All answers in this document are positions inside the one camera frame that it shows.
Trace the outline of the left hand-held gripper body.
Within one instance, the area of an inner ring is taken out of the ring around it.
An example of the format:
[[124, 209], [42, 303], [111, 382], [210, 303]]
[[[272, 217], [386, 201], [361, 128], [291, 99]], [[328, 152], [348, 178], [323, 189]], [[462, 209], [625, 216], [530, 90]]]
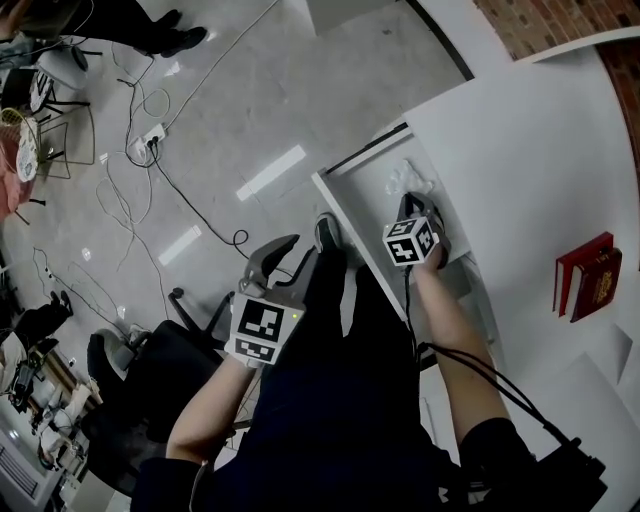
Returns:
[[243, 278], [231, 303], [224, 351], [245, 366], [275, 365], [305, 314], [304, 289], [296, 279], [272, 287]]

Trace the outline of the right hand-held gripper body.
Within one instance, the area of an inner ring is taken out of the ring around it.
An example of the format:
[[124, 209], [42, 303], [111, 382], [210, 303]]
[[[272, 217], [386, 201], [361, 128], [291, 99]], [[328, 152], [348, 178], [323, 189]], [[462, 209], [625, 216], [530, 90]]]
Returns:
[[450, 241], [441, 216], [411, 214], [407, 219], [387, 224], [383, 230], [383, 244], [396, 267], [407, 267], [427, 261], [435, 248], [441, 248], [439, 268], [449, 260]]

